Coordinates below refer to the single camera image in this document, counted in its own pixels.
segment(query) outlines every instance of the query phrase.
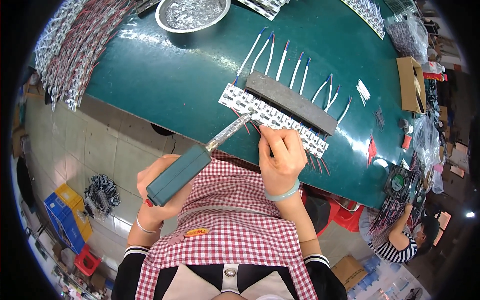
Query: soldering iron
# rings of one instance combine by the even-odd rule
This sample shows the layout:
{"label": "soldering iron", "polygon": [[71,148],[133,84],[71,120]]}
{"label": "soldering iron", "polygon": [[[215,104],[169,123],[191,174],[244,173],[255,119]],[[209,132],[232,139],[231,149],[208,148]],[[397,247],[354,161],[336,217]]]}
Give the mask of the soldering iron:
{"label": "soldering iron", "polygon": [[195,145],[180,156],[147,186],[148,199],[152,204],[165,206],[178,191],[210,164],[212,161],[211,153],[251,119],[251,113],[244,114],[217,134],[205,146]]}

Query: silver bracelet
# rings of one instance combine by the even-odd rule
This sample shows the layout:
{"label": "silver bracelet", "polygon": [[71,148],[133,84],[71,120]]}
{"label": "silver bracelet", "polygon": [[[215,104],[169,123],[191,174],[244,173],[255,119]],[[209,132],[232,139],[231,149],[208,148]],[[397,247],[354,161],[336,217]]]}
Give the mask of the silver bracelet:
{"label": "silver bracelet", "polygon": [[138,213],[137,213],[137,226],[138,226],[138,228],[140,228],[143,232],[148,233],[148,234],[152,234],[152,233],[156,233],[158,230],[161,230],[161,229],[162,229],[164,221],[162,221],[162,225],[160,225],[160,228],[159,228],[158,230],[149,231],[149,230],[143,228],[142,225],[140,225],[140,222],[138,222]]}

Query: green workbench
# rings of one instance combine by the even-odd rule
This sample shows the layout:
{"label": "green workbench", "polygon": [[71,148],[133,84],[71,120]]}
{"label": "green workbench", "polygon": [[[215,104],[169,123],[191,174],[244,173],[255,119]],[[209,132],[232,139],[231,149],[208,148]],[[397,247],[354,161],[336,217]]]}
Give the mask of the green workbench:
{"label": "green workbench", "polygon": [[[382,2],[383,17],[391,11]],[[275,30],[276,47],[269,75],[274,77],[287,40],[291,40],[280,82],[289,85],[293,70],[302,51],[305,56],[297,74],[294,90],[300,90],[306,60],[312,57],[303,95],[312,99],[316,90],[334,74],[334,90],[340,84],[338,99],[329,114],[338,119],[348,96],[353,95],[350,109],[329,137],[329,148],[320,174],[306,166],[300,181],[333,194],[380,207],[385,199],[382,192],[387,172],[384,165],[411,161],[412,150],[401,145],[404,134],[397,123],[411,120],[411,114],[401,110],[400,84],[396,66],[397,53],[388,35],[382,41],[368,25],[340,0],[291,1],[273,22],[232,5],[221,23],[220,31],[202,44],[177,47],[155,22],[154,14],[143,20],[126,17],[112,39],[100,64],[95,68],[87,93],[117,108],[139,116],[173,132],[201,143],[233,122],[237,116],[218,103],[227,83],[248,54],[258,33],[262,35],[252,57],[240,76],[238,86],[244,87],[253,59],[260,51],[271,30]],[[256,64],[264,72],[270,46]],[[361,79],[372,97],[364,108],[356,89]],[[325,107],[327,85],[315,104]],[[385,118],[384,132],[377,129],[373,112],[381,106]],[[220,150],[258,164],[259,134],[252,127],[236,133]],[[367,168],[368,145],[373,134],[378,155]]]}

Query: cooling fan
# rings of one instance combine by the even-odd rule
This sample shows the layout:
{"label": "cooling fan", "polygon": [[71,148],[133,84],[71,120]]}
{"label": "cooling fan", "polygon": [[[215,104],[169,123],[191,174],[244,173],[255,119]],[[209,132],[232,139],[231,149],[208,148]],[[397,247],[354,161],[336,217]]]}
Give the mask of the cooling fan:
{"label": "cooling fan", "polygon": [[384,192],[397,200],[406,200],[413,185],[414,174],[400,166],[392,165]]}
{"label": "cooling fan", "polygon": [[420,300],[423,295],[421,288],[412,288],[410,293],[405,297],[405,300]]}

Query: tiled floor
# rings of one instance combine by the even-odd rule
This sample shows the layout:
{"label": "tiled floor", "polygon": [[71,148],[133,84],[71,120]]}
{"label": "tiled floor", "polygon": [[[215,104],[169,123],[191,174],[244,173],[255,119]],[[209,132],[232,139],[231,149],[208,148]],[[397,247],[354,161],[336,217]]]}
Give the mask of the tiled floor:
{"label": "tiled floor", "polygon": [[[104,222],[90,219],[93,235],[88,241],[114,279],[142,204],[136,188],[137,173],[163,154],[173,150],[183,154],[193,141],[174,135],[174,147],[174,139],[157,134],[149,122],[87,96],[75,113],[62,103],[52,112],[43,101],[29,99],[25,129],[32,146],[27,163],[39,199],[46,199],[65,182],[83,196],[97,173],[115,181],[121,204]],[[176,225],[176,219],[165,222],[162,235],[172,232]],[[359,259],[371,254],[358,233],[334,222],[319,240],[331,265],[348,253]]]}

